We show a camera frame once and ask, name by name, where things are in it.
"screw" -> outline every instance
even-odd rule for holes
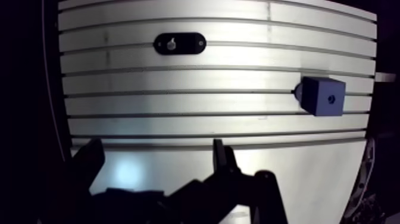
[[[175,43],[175,38],[172,38],[168,43],[167,43],[167,49],[172,51],[175,50],[176,48],[176,43]]]

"black oval bracket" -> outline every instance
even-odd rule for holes
[[[156,52],[162,55],[200,54],[206,45],[200,33],[162,33],[153,43]]]

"metal surface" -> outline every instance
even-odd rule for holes
[[[339,223],[365,146],[376,15],[319,0],[69,0],[59,9],[73,143],[99,136],[109,150],[92,192],[171,193],[212,172],[220,137],[241,149],[244,173],[276,174],[290,224]],[[152,43],[165,32],[202,33],[207,47],[158,55]],[[346,114],[305,114],[291,95],[304,76],[346,82]],[[223,223],[247,215],[239,207]]]
[[[290,224],[337,224],[351,193],[365,142],[276,149],[235,150],[237,165],[253,175],[275,173]],[[164,190],[166,194],[192,179],[213,172],[209,151],[106,152],[106,162],[90,190],[107,187],[135,191]],[[238,207],[223,223],[248,221],[248,208]]]
[[[69,119],[72,135],[210,135],[362,129],[368,114],[342,117],[221,116]]]
[[[328,141],[339,139],[362,139],[365,137],[365,131],[352,131],[352,132],[330,132],[330,133],[300,133],[294,135],[277,135],[277,136],[246,136],[246,137],[225,137],[222,140],[228,145],[262,145],[270,144],[271,147],[276,144],[314,142],[314,141]],[[88,138],[73,138],[74,145],[84,145],[89,142]],[[114,146],[131,150],[133,147],[210,147],[210,142],[213,138],[132,138],[132,139],[109,139],[103,138],[103,144],[106,147]]]
[[[218,42],[269,43],[343,51],[369,57],[376,54],[376,43],[365,39],[273,24],[217,21],[125,24],[65,33],[60,35],[60,51],[151,43],[160,33],[167,32],[198,32],[214,45]]]
[[[71,8],[77,8],[92,4],[107,3],[115,0],[68,0],[62,1],[58,5],[59,10],[67,10]],[[376,15],[367,11],[359,10],[358,8],[349,7],[347,5],[338,4],[330,1],[321,0],[285,0],[280,1],[281,3],[297,3],[303,7],[319,7],[320,10],[332,10],[336,13],[344,13],[351,16],[356,16],[359,18],[365,18],[367,20],[376,20]]]
[[[67,11],[59,15],[58,22],[60,30],[68,30],[99,24],[162,18],[239,18],[275,21],[376,38],[376,25],[369,21],[313,8],[264,1],[123,1]]]
[[[168,94],[65,99],[68,115],[305,113],[293,94]],[[371,97],[345,98],[344,111],[369,111]]]
[[[322,74],[346,82],[347,93],[370,94],[374,80]],[[64,77],[64,93],[113,94],[132,91],[279,91],[300,83],[302,73],[253,70],[175,70]]]
[[[246,46],[208,46],[199,55],[165,57],[153,48],[116,49],[61,56],[61,72],[76,73],[106,69],[172,66],[246,66],[289,69],[317,69],[374,75],[375,61],[292,49],[254,48]]]

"dark background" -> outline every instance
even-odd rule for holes
[[[55,120],[67,136],[59,71],[57,1],[45,0],[48,28],[46,53]],[[400,74],[400,3],[398,0],[340,0],[378,14],[377,71]],[[1,7],[2,63],[0,111],[0,223],[36,223],[43,212],[54,212],[55,201],[65,197],[61,180],[64,148],[69,139],[57,139],[48,96],[43,55],[42,5],[37,0],[13,0]],[[399,83],[375,85],[368,134],[377,138],[377,160],[370,190],[377,192],[387,214],[400,211]]]

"dark blue block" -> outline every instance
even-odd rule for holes
[[[346,83],[325,77],[304,77],[301,107],[314,116],[341,116]]]

